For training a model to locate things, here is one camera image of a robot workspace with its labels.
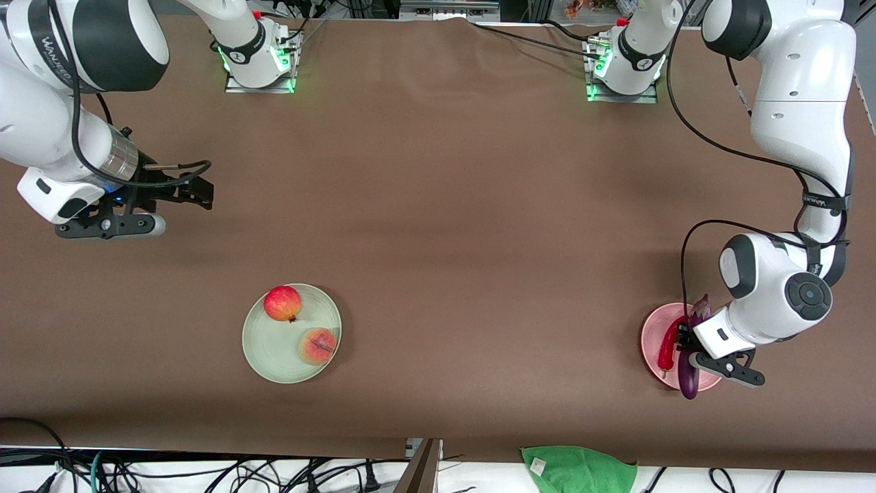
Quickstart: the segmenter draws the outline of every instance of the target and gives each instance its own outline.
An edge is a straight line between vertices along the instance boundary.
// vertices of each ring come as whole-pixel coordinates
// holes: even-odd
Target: pink plate
[[[688,305],[688,307],[689,309],[693,309],[693,306],[690,304]],[[642,326],[642,356],[645,356],[645,363],[648,364],[648,367],[651,369],[651,373],[653,373],[654,376],[658,378],[658,380],[676,390],[679,389],[679,352],[677,350],[675,351],[675,357],[673,359],[673,361],[675,361],[675,365],[673,365],[671,370],[666,372],[665,378],[663,377],[663,370],[661,370],[660,367],[657,366],[657,358],[660,355],[660,346],[663,343],[663,336],[666,335],[666,330],[681,315],[684,315],[682,304],[664,304],[657,310],[654,310],[651,315],[648,315],[648,319],[645,321],[645,325]],[[718,382],[721,382],[720,376],[700,370],[700,392],[711,389],[712,387],[716,386]]]

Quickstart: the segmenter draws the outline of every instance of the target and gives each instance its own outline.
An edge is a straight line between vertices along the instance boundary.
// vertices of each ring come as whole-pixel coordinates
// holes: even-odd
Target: teal cable
[[[103,450],[95,454],[95,459],[91,461],[91,493],[97,493],[97,464],[101,460],[101,455],[103,455]]]

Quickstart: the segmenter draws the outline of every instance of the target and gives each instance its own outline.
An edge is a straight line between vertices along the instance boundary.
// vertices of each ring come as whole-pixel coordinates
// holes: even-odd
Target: peach
[[[316,327],[301,337],[298,355],[308,365],[324,365],[329,362],[336,347],[335,335],[329,329]]]
[[[301,296],[295,288],[277,286],[268,291],[264,306],[268,317],[280,322],[294,322],[295,316],[301,311]]]

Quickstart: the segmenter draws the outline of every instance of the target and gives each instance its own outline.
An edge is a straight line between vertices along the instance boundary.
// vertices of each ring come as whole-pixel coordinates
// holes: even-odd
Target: white floor
[[[350,465],[361,460],[331,461],[320,470],[342,465]],[[257,467],[262,461],[252,462]],[[231,466],[231,461],[209,462],[152,462],[136,464],[132,470],[141,474],[169,475],[202,470],[213,470]],[[297,471],[307,465],[307,461],[279,461],[275,463],[281,479],[291,478]],[[392,483],[398,481],[404,463],[376,464],[375,476],[378,482],[385,484],[381,491],[392,491]],[[640,493],[647,488],[658,468],[642,467],[632,487],[633,493]],[[538,489],[529,477],[526,466],[522,463],[491,463],[491,462],[455,462],[444,461],[439,467],[438,493],[455,493],[472,486],[472,493],[537,493]],[[52,466],[17,466],[0,468],[0,493],[20,493],[35,490],[54,471]],[[771,493],[773,481],[778,471],[758,469],[728,469],[739,493]],[[202,493],[218,474],[198,475],[174,479],[140,479],[141,493]],[[236,475],[230,474],[215,489],[215,493],[226,493],[232,490]],[[353,471],[339,475],[320,487],[321,493],[351,492],[358,488],[357,474]],[[273,493],[273,486],[267,489],[264,484],[247,482],[240,493]],[[296,488],[294,493],[303,493],[305,487]],[[80,480],[79,491],[90,492],[89,485]],[[700,493],[716,492],[711,485],[708,469],[704,468],[670,468],[663,475],[654,493]],[[780,493],[822,493],[836,491],[844,493],[876,492],[876,474],[863,473],[830,473],[789,471],[778,488]],[[73,484],[70,474],[59,475],[52,487],[52,493],[72,493]]]

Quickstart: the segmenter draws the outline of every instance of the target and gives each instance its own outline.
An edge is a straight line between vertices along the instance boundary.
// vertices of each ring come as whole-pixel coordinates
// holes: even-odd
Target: green towel
[[[584,447],[521,448],[541,493],[630,493],[638,466]]]

